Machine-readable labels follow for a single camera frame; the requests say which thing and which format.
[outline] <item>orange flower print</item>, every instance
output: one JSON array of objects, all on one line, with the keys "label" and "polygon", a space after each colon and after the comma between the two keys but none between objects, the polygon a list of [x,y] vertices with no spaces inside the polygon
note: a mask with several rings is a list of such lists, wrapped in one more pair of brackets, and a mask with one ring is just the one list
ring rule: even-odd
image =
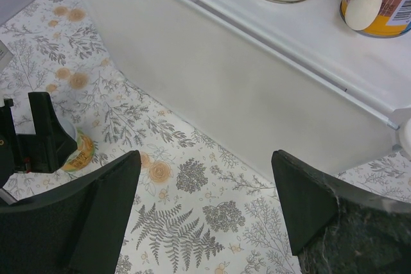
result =
[{"label": "orange flower print", "polygon": [[89,77],[85,73],[74,73],[69,80],[70,87],[79,90],[84,88],[89,82]]},{"label": "orange flower print", "polygon": [[57,8],[53,10],[53,13],[56,16],[63,16],[69,13],[69,9],[67,9],[65,6],[58,6]]},{"label": "orange flower print", "polygon": [[145,152],[140,152],[141,157],[141,167],[142,168],[149,168],[151,166],[150,157]]},{"label": "orange flower print", "polygon": [[54,32],[53,39],[59,40],[62,37],[61,32]]},{"label": "orange flower print", "polygon": [[85,11],[83,9],[72,9],[67,16],[71,22],[80,22],[85,17]]},{"label": "orange flower print", "polygon": [[218,267],[215,269],[214,274],[227,274],[225,271],[226,267],[230,265],[229,262],[220,263]]},{"label": "orange flower print", "polygon": [[171,167],[165,162],[154,162],[148,169],[148,176],[155,183],[164,183],[171,176]]},{"label": "orange flower print", "polygon": [[58,24],[58,21],[55,21],[54,19],[52,21],[49,21],[49,23],[48,23],[48,25],[50,27],[55,27],[55,26],[57,26],[57,24]]},{"label": "orange flower print", "polygon": [[164,202],[164,204],[166,204],[167,201],[170,201],[170,198],[168,197],[168,186],[166,189],[161,189],[159,198],[159,202]]},{"label": "orange flower print", "polygon": [[240,244],[239,245],[231,245],[229,246],[230,250],[232,251],[232,253],[239,253],[240,251],[242,251],[243,249],[241,248]]},{"label": "orange flower print", "polygon": [[147,252],[144,252],[144,254],[142,254],[141,255],[141,260],[143,261],[143,264],[144,263],[150,263],[150,261],[148,261],[148,254],[147,254]]},{"label": "orange flower print", "polygon": [[61,67],[56,72],[56,77],[59,80],[66,80],[68,79],[68,77],[70,77],[70,75],[71,75],[70,70],[66,67]]},{"label": "orange flower print", "polygon": [[211,162],[212,161],[215,161],[215,162],[217,161],[216,155],[214,153],[210,154],[209,158],[211,159]]},{"label": "orange flower print", "polygon": [[108,66],[110,64],[110,59],[108,59],[108,58],[104,58],[102,61],[101,61],[101,66],[102,67],[106,67],[106,66]]},{"label": "orange flower print", "polygon": [[57,86],[54,83],[51,83],[51,84],[47,85],[47,87],[46,87],[46,91],[48,93],[52,93],[56,90],[57,90]]}]

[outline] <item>floral patterned surface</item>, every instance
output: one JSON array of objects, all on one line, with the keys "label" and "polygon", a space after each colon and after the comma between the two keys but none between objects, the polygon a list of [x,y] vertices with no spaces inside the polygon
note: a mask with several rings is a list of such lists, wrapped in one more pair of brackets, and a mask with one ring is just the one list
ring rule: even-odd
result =
[{"label": "floral patterned surface", "polygon": [[[36,0],[0,27],[0,39],[15,55],[0,87],[15,101],[17,130],[32,127],[27,93],[46,90],[96,146],[81,171],[13,176],[5,188],[17,199],[138,149],[143,168],[116,274],[300,273],[274,184],[126,80],[80,0]],[[339,177],[411,201],[401,153]]]}]

